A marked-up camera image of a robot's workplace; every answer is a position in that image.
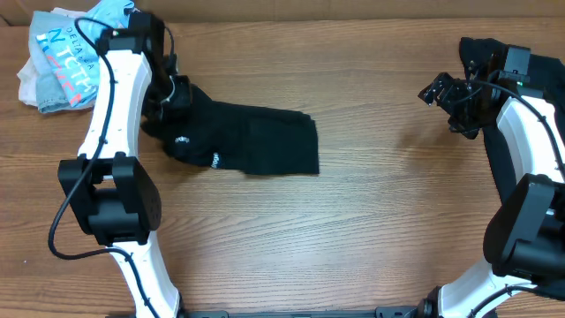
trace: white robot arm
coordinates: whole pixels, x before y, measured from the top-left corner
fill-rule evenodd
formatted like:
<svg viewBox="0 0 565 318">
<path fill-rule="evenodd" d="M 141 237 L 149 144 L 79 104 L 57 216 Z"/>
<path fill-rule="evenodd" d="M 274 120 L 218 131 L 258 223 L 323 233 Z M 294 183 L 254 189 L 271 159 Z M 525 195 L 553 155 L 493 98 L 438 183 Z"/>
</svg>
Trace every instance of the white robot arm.
<svg viewBox="0 0 565 318">
<path fill-rule="evenodd" d="M 561 195 L 565 146 L 543 88 L 524 86 L 529 61 L 528 49 L 508 46 L 491 58 L 490 74 L 483 69 L 484 80 L 441 73 L 419 95 L 430 105 L 437 102 L 450 115 L 450 130 L 469 139 L 480 127 L 496 124 L 508 145 L 516 188 L 486 229 L 485 257 L 424 299 L 418 318 L 484 317 L 520 290 L 534 291 L 537 281 L 546 284 L 565 274 L 563 242 L 555 234 L 563 220 L 550 208 Z M 471 84 L 483 90 L 474 100 L 466 97 Z"/>
<path fill-rule="evenodd" d="M 536 110 L 546 117 L 546 121 L 554 132 L 561 152 L 565 151 L 561 135 L 555 124 L 555 107 L 541 98 L 523 96 Z M 546 175 L 554 182 L 563 183 L 563 179 L 554 152 L 544 126 L 516 98 L 509 97 L 496 118 L 498 129 L 508 143 L 512 157 L 516 182 L 526 173 Z M 507 286 L 521 285 L 535 288 L 530 280 L 516 276 L 496 276 L 493 266 L 483 258 L 467 270 L 460 278 L 440 289 L 438 298 L 439 313 L 444 318 L 466 317 L 486 297 L 502 291 Z M 478 313 L 477 318 L 483 317 L 502 302 L 516 295 L 519 291 L 505 293 L 493 300 Z"/>
<path fill-rule="evenodd" d="M 148 89 L 153 86 L 153 90 L 160 90 L 156 96 L 171 94 L 170 89 L 162 89 L 170 88 L 168 83 L 155 83 L 162 80 L 162 76 L 154 74 L 154 69 L 159 69 L 154 56 L 162 55 L 159 31 L 162 34 L 163 28 L 153 15 L 134 13 L 130 29 L 107 30 L 102 34 L 97 45 L 105 48 L 104 57 L 111 65 L 114 82 L 100 57 L 100 88 L 79 158 L 62 161 L 59 166 L 61 185 L 71 197 L 83 231 L 94 234 L 109 251 L 125 252 L 111 254 L 130 288 L 138 318 L 180 318 L 184 314 L 180 293 L 170 281 L 155 231 L 161 218 L 159 194 L 138 161 L 139 121 L 148 102 Z M 110 88 L 114 90 L 113 98 Z M 105 143 L 94 158 L 111 104 Z M 96 162 L 96 168 L 89 172 L 92 177 L 80 181 L 85 163 L 89 162 Z M 94 184 L 102 180 L 113 180 L 116 188 L 95 189 Z M 73 192 L 77 183 L 78 190 Z M 129 261 L 135 264 L 137 273 Z"/>
</svg>

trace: table surface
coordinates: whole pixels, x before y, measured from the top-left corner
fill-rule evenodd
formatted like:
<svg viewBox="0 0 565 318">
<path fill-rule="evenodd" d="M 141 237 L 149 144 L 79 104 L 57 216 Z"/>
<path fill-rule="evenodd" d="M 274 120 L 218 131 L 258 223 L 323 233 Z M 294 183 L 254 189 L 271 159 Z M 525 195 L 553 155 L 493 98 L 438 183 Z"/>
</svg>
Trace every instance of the table surface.
<svg viewBox="0 0 565 318">
<path fill-rule="evenodd" d="M 482 255 L 500 206 L 479 136 L 450 134 L 418 92 L 462 76 L 462 36 L 565 57 L 565 19 L 426 19 L 177 24 L 180 70 L 218 101 L 316 120 L 318 177 L 253 178 L 168 158 L 139 136 L 162 197 L 161 250 L 191 310 L 373 309 L 416 305 Z M 18 101 L 27 28 L 0 27 L 0 317 L 102 317 L 133 310 L 108 256 L 61 261 L 47 233 L 89 111 L 41 115 Z M 67 210 L 58 248 L 96 248 Z M 501 317 L 561 316 L 520 295 Z"/>
</svg>

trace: black cable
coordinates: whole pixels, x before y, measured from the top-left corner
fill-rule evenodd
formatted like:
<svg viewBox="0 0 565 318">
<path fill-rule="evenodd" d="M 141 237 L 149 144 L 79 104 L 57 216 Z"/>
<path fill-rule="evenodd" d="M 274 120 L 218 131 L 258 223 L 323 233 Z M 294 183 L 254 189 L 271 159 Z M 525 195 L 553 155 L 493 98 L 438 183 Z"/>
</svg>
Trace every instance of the black cable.
<svg viewBox="0 0 565 318">
<path fill-rule="evenodd" d="M 74 26 L 77 28 L 77 32 L 79 32 L 80 36 L 82 36 L 85 39 L 85 41 L 96 51 L 96 54 L 98 54 L 98 56 L 100 56 L 100 59 L 106 64 L 106 67 L 108 68 L 108 74 L 109 74 L 108 109 L 106 110 L 106 117 L 104 118 L 104 123 L 102 125 L 102 131 L 101 131 L 101 134 L 100 134 L 100 138 L 98 139 L 98 146 L 96 147 L 96 150 L 94 151 L 92 159 L 90 160 L 90 162 L 88 163 L 86 168 L 83 170 L 82 174 L 80 175 L 79 179 L 77 180 L 77 182 L 74 184 L 74 186 L 72 187 L 72 189 L 68 193 L 67 197 L 64 199 L 63 203 L 61 204 L 61 207 L 59 208 L 59 210 L 57 211 L 57 213 L 55 215 L 55 218 L 53 219 L 53 223 L 51 224 L 51 228 L 49 229 L 49 238 L 48 238 L 49 250 L 56 257 L 58 257 L 62 260 L 67 260 L 67 261 L 79 260 L 79 259 L 83 259 L 83 258 L 86 258 L 86 257 L 99 255 L 99 254 L 106 254 L 106 253 L 121 254 L 124 257 L 125 261 L 127 261 L 130 264 L 130 267 L 132 268 L 132 273 L 135 277 L 135 282 L 138 286 L 139 294 L 141 295 L 141 298 L 143 299 L 145 306 L 147 306 L 149 308 L 149 311 L 151 311 L 151 314 L 153 314 L 153 316 L 155 318 L 159 318 L 159 315 L 157 314 L 157 312 L 155 311 L 155 309 L 153 308 L 153 306 L 149 302 L 149 298 L 145 294 L 145 291 L 144 291 L 143 286 L 141 284 L 141 278 L 139 276 L 139 272 L 137 270 L 137 267 L 133 263 L 132 256 L 129 255 L 126 251 L 124 251 L 123 249 L 120 249 L 120 248 L 110 247 L 110 248 L 104 248 L 104 249 L 99 249 L 99 250 L 95 250 L 95 251 L 85 252 L 85 253 L 81 253 L 81 254 L 67 255 L 67 254 L 63 254 L 63 253 L 57 251 L 57 249 L 55 248 L 55 232 L 57 230 L 57 226 L 59 225 L 59 222 L 61 221 L 61 217 L 63 217 L 63 213 L 67 209 L 67 207 L 69 206 L 71 198 L 76 193 L 77 189 L 79 188 L 79 185 L 82 182 L 84 182 L 85 178 L 89 177 L 90 172 L 92 171 L 92 168 L 94 167 L 94 163 L 96 162 L 96 160 L 100 156 L 100 153 L 102 151 L 102 147 L 106 143 L 106 133 L 108 132 L 109 120 L 110 120 L 110 117 L 111 117 L 111 114 L 112 114 L 112 108 L 114 106 L 114 94 L 115 94 L 115 90 L 116 90 L 116 80 L 115 80 L 115 77 L 114 77 L 114 72 L 112 71 L 112 67 L 111 67 L 108 59 L 106 58 L 106 56 L 103 55 L 103 54 L 100 54 L 100 51 L 96 48 L 94 43 L 90 39 L 88 39 L 88 37 L 80 29 L 79 22 L 82 21 L 82 20 L 90 21 L 90 22 L 99 24 L 101 26 L 104 26 L 104 27 L 107 27 L 107 28 L 110 28 L 110 29 L 113 29 L 113 27 L 109 26 L 109 25 L 107 25 L 107 24 L 105 24 L 101 21 L 98 21 L 98 20 L 95 20 L 95 19 L 90 19 L 90 18 L 87 18 L 87 17 L 81 17 L 81 18 L 77 18 L 77 19 L 74 20 Z"/>
<path fill-rule="evenodd" d="M 559 172 L 561 173 L 561 177 L 563 178 L 563 180 L 565 180 L 565 163 L 563 163 L 563 159 L 561 158 L 561 151 L 559 150 L 559 147 L 557 146 L 557 140 L 555 139 L 554 132 L 551 130 L 551 127 L 549 126 L 549 124 L 546 121 L 546 117 L 541 115 L 539 113 L 539 111 L 536 110 L 533 106 L 531 106 L 531 104 L 529 102 L 527 102 L 524 98 L 522 98 L 522 96 L 520 96 L 519 94 L 517 94 L 515 92 L 512 92 L 511 90 L 509 90 L 505 87 L 502 87 L 500 85 L 496 85 L 494 83 L 490 83 L 490 82 L 487 82 L 487 81 L 478 80 L 478 79 L 470 79 L 469 82 L 501 90 L 502 92 L 516 98 L 532 114 L 534 114 L 538 118 L 538 121 L 546 129 L 547 137 L 549 138 L 549 141 L 551 142 L 551 147 L 554 150 L 555 161 L 557 162 L 557 169 L 559 169 Z"/>
<path fill-rule="evenodd" d="M 169 33 L 170 38 L 170 53 L 167 60 L 167 64 L 164 65 L 168 72 L 177 72 L 177 56 L 175 55 L 175 39 L 173 38 L 173 33 L 170 31 L 168 26 L 165 26 L 165 30 Z"/>
<path fill-rule="evenodd" d="M 458 99 L 454 102 L 452 102 L 449 106 L 453 107 L 456 106 L 462 102 L 467 102 L 468 100 L 470 100 L 471 98 L 473 98 L 475 95 L 477 95 L 478 93 L 480 93 L 480 91 L 483 89 L 483 87 L 479 87 L 477 88 L 474 92 L 470 93 L 469 95 L 465 96 L 464 98 Z"/>
<path fill-rule="evenodd" d="M 172 57 L 173 54 L 175 54 L 175 39 L 173 39 L 173 33 L 170 31 L 168 26 L 165 26 L 165 30 L 167 30 L 167 32 L 169 33 L 169 37 L 170 37 L 170 53 L 169 53 L 169 57 Z"/>
<path fill-rule="evenodd" d="M 477 317 L 477 314 L 478 314 L 479 311 L 481 311 L 484 307 L 486 307 L 488 304 L 490 304 L 491 302 L 493 302 L 495 299 L 499 298 L 500 296 L 502 296 L 504 294 L 509 294 L 510 297 L 513 297 L 514 295 L 512 295 L 512 292 L 518 292 L 518 291 L 529 292 L 529 293 L 532 293 L 536 296 L 555 299 L 555 300 L 559 300 L 559 301 L 565 301 L 565 297 L 553 295 L 552 293 L 549 293 L 549 292 L 546 292 L 546 291 L 540 291 L 540 290 L 537 290 L 537 289 L 533 289 L 533 288 L 529 288 L 529 287 L 523 287 L 523 286 L 507 286 L 505 289 L 499 290 L 499 291 L 495 292 L 494 294 L 490 295 L 489 297 L 487 297 L 485 300 L 481 301 L 474 309 L 471 310 L 471 313 L 467 316 L 467 318 Z"/>
</svg>

